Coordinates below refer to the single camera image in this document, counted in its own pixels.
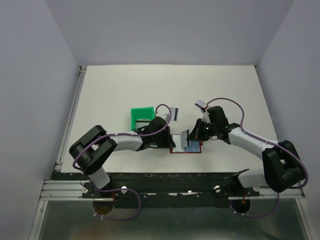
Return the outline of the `red card holder wallet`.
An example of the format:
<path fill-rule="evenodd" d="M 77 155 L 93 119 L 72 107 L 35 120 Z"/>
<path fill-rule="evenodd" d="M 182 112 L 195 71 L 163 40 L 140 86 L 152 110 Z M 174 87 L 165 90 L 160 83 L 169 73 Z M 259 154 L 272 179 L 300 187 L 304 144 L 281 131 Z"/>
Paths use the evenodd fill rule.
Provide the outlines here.
<path fill-rule="evenodd" d="M 175 146 L 169 148 L 171 154 L 201 154 L 202 153 L 202 142 L 189 140 L 190 146 L 181 147 L 181 133 L 172 134 L 171 138 Z"/>

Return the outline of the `white striped card back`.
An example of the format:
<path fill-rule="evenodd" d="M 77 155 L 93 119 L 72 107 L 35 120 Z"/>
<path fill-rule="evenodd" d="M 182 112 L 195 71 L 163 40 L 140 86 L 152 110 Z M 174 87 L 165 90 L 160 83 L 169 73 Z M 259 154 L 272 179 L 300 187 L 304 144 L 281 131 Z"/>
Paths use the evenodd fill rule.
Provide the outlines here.
<path fill-rule="evenodd" d="M 178 120 L 179 108 L 171 107 L 171 121 L 176 122 Z"/>

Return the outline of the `white striped card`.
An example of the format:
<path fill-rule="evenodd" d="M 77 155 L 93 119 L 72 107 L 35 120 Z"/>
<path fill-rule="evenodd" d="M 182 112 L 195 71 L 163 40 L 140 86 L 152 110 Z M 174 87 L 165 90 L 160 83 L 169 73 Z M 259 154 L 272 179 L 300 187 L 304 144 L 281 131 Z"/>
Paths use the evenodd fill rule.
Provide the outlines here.
<path fill-rule="evenodd" d="M 189 130 L 184 130 L 181 132 L 181 147 L 186 148 L 190 146 L 190 141 L 188 140 Z"/>
<path fill-rule="evenodd" d="M 179 108 L 171 107 L 171 121 L 176 122 L 178 120 Z"/>

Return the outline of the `green plastic card tray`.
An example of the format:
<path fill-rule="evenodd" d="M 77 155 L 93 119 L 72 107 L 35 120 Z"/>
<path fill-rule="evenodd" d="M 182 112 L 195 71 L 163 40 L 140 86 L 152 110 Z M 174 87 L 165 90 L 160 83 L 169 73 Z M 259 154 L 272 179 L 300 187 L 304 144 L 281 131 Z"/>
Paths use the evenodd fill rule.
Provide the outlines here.
<path fill-rule="evenodd" d="M 136 129 L 136 122 L 138 120 L 148 120 L 151 121 L 156 117 L 154 107 L 141 107 L 141 108 L 131 108 L 130 109 L 130 123 L 131 130 Z"/>

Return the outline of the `white striped card front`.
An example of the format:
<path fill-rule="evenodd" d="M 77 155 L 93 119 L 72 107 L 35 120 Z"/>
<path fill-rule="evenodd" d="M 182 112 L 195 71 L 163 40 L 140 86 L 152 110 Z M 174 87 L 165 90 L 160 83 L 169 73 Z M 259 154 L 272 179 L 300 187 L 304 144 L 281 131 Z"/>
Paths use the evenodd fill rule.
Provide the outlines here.
<path fill-rule="evenodd" d="M 186 148 L 190 146 L 190 141 L 188 140 L 189 130 L 184 130 L 181 132 L 181 147 Z"/>

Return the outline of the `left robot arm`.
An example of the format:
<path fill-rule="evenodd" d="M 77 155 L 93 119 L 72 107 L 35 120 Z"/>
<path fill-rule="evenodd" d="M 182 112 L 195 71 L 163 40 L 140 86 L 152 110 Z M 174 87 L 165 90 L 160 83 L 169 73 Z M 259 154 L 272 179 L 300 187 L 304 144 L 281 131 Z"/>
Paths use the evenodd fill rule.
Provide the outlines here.
<path fill-rule="evenodd" d="M 96 125 L 69 148 L 69 154 L 74 166 L 93 182 L 93 191 L 101 198 L 107 197 L 111 191 L 111 180 L 103 168 L 107 158 L 118 151 L 173 147 L 170 119 L 169 114 L 156 116 L 148 125 L 125 134 L 107 134 L 101 125 Z"/>

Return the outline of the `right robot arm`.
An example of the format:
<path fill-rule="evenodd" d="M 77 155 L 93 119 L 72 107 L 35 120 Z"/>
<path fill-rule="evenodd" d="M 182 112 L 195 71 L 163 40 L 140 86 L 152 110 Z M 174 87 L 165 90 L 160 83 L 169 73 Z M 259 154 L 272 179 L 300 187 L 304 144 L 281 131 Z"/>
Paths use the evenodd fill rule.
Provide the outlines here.
<path fill-rule="evenodd" d="M 243 130 L 240 124 L 229 123 L 220 106 L 208 108 L 203 118 L 197 119 L 186 139 L 205 142 L 213 137 L 237 146 L 262 161 L 262 169 L 245 169 L 236 174 L 237 179 L 230 183 L 230 191 L 236 196 L 243 195 L 253 187 L 270 188 L 281 193 L 307 178 L 290 141 L 276 142 L 254 136 Z"/>

